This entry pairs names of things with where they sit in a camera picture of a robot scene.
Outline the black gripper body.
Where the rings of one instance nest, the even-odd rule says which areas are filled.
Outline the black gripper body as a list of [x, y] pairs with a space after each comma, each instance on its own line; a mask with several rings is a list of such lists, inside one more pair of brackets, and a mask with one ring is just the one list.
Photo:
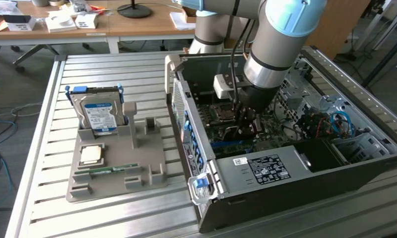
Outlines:
[[251, 108], [256, 113], [262, 113], [270, 106], [279, 89], [280, 86], [275, 88], [243, 87], [239, 91], [240, 108]]

